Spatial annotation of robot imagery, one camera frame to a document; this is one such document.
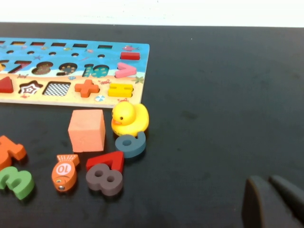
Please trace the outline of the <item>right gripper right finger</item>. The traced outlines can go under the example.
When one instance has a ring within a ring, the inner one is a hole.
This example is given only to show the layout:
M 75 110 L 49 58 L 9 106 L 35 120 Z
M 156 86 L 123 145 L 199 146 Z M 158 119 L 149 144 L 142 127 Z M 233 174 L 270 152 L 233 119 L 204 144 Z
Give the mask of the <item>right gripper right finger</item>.
M 295 217 L 304 222 L 304 190 L 288 181 L 287 179 L 273 175 L 269 177 L 269 182 L 279 193 L 283 201 L 293 212 Z

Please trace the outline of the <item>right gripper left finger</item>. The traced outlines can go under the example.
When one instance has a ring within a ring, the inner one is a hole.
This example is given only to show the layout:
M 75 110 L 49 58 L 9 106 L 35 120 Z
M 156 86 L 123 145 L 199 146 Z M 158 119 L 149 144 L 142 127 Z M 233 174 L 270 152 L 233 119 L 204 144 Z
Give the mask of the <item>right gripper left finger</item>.
M 250 176 L 242 205 L 245 228 L 300 228 L 302 223 L 268 180 Z

